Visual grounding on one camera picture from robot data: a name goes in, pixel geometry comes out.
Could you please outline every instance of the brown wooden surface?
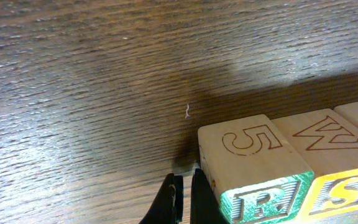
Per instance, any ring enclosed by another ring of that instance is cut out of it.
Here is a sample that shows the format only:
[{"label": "brown wooden surface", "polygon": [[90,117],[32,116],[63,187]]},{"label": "brown wooden surface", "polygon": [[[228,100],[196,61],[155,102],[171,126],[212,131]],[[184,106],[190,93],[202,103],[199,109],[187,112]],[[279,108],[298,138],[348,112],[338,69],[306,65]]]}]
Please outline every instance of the brown wooden surface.
[{"label": "brown wooden surface", "polygon": [[198,127],[355,101],[356,0],[1,0],[0,223],[137,223],[172,171],[188,223]]}]

